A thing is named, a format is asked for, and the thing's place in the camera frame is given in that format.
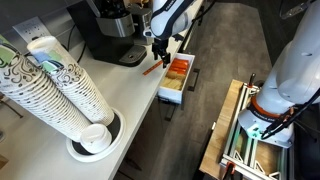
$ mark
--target open drawer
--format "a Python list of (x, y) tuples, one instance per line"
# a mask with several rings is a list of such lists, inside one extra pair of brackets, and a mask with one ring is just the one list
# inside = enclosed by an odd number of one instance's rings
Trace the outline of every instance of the open drawer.
[[(184, 59), (184, 60), (188, 60), (189, 61), (189, 66), (188, 66), (186, 78), (185, 78), (185, 80), (183, 82), (182, 88), (181, 88), (181, 90), (176, 90), (176, 89), (171, 89), (171, 88), (167, 88), (167, 87), (164, 87), (164, 86), (160, 86), (160, 88), (158, 90), (158, 97), (160, 97), (162, 99), (165, 99), (167, 101), (170, 101), (172, 103), (182, 104), (183, 103), (183, 92), (186, 89), (186, 84), (188, 82), (188, 78), (189, 78), (191, 69), (193, 68), (192, 65), (193, 65), (195, 56), (194, 55), (177, 53), (174, 58)], [(199, 75), (199, 69), (194, 69), (193, 72), (196, 72)], [(194, 91), (194, 87), (192, 87), (192, 86), (189, 86), (188, 89), (191, 90), (191, 91)]]

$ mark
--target wall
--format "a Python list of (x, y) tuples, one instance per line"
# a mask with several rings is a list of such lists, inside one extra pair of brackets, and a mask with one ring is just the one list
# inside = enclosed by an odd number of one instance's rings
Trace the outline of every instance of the wall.
[[(0, 0), (0, 34), (8, 39), (22, 53), (26, 53), (27, 43), (12, 26), (32, 17), (38, 16), (48, 28), (51, 35), (56, 36), (62, 44), (67, 44), (73, 21), (66, 7), (80, 0)], [(71, 47), (81, 41), (75, 30)]]
[[(305, 2), (305, 0), (284, 0), (283, 13)], [(279, 17), (280, 0), (256, 1), (259, 10), (269, 56), (272, 65), (276, 62), (282, 49), (293, 39), (304, 13), (282, 20)]]

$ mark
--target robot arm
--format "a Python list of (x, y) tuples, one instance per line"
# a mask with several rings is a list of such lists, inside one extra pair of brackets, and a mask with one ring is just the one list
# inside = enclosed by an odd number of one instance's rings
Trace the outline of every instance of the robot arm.
[(170, 53), (167, 53), (168, 41), (171, 36), (189, 28), (193, 15), (188, 7), (194, 0), (155, 0), (150, 28), (145, 30), (145, 36), (154, 37), (152, 51), (155, 59), (158, 55), (163, 60), (163, 67), (170, 63)]
[(294, 139), (291, 123), (309, 105), (320, 102), (319, 18), (320, 1), (313, 1), (262, 90), (239, 114), (249, 137), (288, 148)]

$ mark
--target black cable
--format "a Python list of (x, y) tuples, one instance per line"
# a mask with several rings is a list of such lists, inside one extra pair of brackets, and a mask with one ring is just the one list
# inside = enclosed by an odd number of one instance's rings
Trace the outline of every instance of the black cable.
[(212, 0), (211, 4), (209, 5), (209, 7), (203, 12), (201, 13), (199, 16), (195, 17), (192, 22), (195, 22), (196, 20), (201, 19), (204, 15), (206, 15), (210, 9), (213, 7), (213, 5), (216, 3), (216, 0)]
[(280, 17), (280, 18), (282, 17), (282, 5), (283, 5), (283, 1), (284, 1), (284, 0), (281, 0), (280, 6), (279, 6), (279, 17)]
[(71, 35), (72, 35), (72, 32), (74, 30), (74, 28), (76, 27), (76, 25), (74, 24), (70, 30), (70, 33), (69, 33), (69, 37), (68, 37), (68, 45), (67, 45), (67, 51), (70, 50), (70, 41), (71, 41)]
[(82, 56), (83, 56), (83, 54), (84, 54), (84, 50), (86, 50), (86, 47), (87, 47), (87, 44), (84, 43), (83, 48), (82, 48), (82, 52), (81, 52), (80, 57), (78, 58), (78, 61), (77, 61), (78, 64), (79, 64), (79, 62), (80, 62), (81, 59), (82, 59)]
[(276, 133), (280, 132), (282, 129), (288, 127), (291, 123), (296, 121), (297, 117), (300, 116), (300, 114), (305, 111), (309, 106), (313, 104), (315, 100), (318, 99), (320, 96), (320, 88), (317, 90), (317, 92), (311, 97), (309, 101), (303, 104), (303, 106), (295, 112), (287, 121), (280, 122), (281, 120), (274, 121), (271, 125), (267, 127), (267, 129), (263, 132), (261, 139), (267, 139)]
[(68, 51), (67, 47), (64, 44), (61, 44), (61, 46)]
[(0, 100), (0, 104), (4, 104), (6, 105), (8, 108), (10, 108), (14, 113), (16, 113), (20, 118), (23, 118), (23, 116), (18, 112), (16, 111), (13, 107), (11, 107), (8, 103)]
[(27, 54), (25, 54), (24, 56), (28, 57), (28, 56), (32, 56), (32, 54), (30, 52), (28, 52)]

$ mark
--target floor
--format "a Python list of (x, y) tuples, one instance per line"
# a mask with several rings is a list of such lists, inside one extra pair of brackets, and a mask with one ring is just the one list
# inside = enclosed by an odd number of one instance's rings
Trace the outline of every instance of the floor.
[(266, 79), (271, 63), (258, 11), (239, 3), (216, 3), (189, 45), (200, 68), (195, 92), (176, 110), (150, 179), (192, 179), (206, 134), (218, 118), (232, 79)]

